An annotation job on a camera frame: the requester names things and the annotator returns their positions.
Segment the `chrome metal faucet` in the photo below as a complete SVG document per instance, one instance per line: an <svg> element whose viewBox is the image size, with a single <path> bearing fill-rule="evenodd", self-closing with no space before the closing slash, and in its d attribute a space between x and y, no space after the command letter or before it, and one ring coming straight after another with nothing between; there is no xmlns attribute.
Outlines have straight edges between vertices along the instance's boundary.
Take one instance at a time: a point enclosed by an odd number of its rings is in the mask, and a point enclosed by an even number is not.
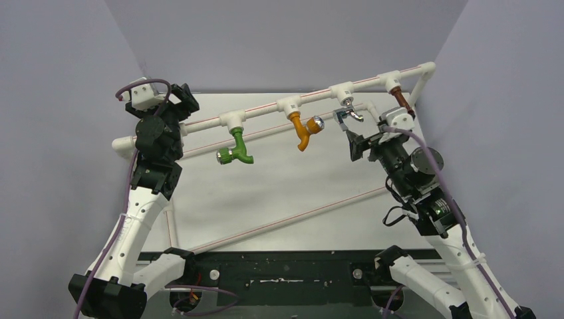
<svg viewBox="0 0 564 319"><path fill-rule="evenodd" d="M358 114L353 106L353 99L346 98L341 102L342 107L333 110L333 118L335 122L339 124L339 128L345 132L348 130L348 126L345 124L345 119L352 118L357 122L364 122L364 117Z"/></svg>

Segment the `white pvc pipe frame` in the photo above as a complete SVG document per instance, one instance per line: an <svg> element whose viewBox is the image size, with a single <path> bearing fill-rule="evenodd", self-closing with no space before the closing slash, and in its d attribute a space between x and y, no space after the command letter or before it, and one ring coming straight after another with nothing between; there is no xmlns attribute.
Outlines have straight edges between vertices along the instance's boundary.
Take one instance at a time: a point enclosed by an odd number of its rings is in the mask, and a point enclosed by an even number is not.
<svg viewBox="0 0 564 319"><path fill-rule="evenodd" d="M415 80L404 97L414 102L436 65L426 62L317 92L200 94L202 113L184 126L182 176L171 204L161 212L142 251L168 247L205 251L344 251L384 249L393 244L426 248L407 222L393 228L380 218L393 205L377 163L352 162L345 133L333 119L337 94L354 98L364 122L347 118L350 129L377 131L379 112L397 105L387 88ZM291 113L304 124L320 116L325 128L306 150ZM220 165L216 152L233 148L230 130L243 128L254 164Z"/></svg>

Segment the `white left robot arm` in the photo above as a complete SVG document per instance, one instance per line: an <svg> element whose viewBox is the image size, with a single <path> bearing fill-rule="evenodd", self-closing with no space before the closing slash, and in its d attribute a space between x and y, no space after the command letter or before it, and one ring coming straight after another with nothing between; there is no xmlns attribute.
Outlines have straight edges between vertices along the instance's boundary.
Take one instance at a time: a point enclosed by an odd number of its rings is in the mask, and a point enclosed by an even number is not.
<svg viewBox="0 0 564 319"><path fill-rule="evenodd" d="M183 156L182 122L199 110L187 84L167 83L154 90L142 78L117 93L127 97L126 111L138 119L121 214L99 256L84 274L75 274L69 292L76 302L73 316L140 318L159 290L176 281L195 281L193 253L170 247L146 268L138 257L158 215L170 204L178 184Z"/></svg>

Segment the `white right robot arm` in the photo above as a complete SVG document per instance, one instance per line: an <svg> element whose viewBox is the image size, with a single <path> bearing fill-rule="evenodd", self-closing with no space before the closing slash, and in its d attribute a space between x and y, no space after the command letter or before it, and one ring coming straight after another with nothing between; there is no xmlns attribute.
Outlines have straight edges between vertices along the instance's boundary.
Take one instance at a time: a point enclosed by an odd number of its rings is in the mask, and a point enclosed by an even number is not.
<svg viewBox="0 0 564 319"><path fill-rule="evenodd" d="M405 286L444 318L534 318L532 309L520 306L502 288L472 239L460 208L440 185L436 171L442 170L444 160L435 149L418 147L408 153L404 144L413 133L387 142L382 133L368 138L350 130L345 133L353 161L369 151L369 161L378 161L386 172L384 186L402 214L382 222L390 227L409 220L439 254L456 285L431 273L396 245L374 258L379 282Z"/></svg>

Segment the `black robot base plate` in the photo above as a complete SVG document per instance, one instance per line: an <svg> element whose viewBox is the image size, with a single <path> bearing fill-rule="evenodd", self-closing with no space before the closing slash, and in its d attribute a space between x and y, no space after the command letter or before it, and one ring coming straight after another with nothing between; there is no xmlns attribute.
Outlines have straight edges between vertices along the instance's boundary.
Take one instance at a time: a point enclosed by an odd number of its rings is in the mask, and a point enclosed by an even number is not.
<svg viewBox="0 0 564 319"><path fill-rule="evenodd" d="M188 301L186 288L161 290L148 302L158 306L204 312L226 306L239 297L240 308L260 306L390 305L413 311L429 305L409 288L396 296L398 286L376 273L376 250L208 252L195 256L196 272L187 282L221 289L199 292L200 301Z"/></svg>

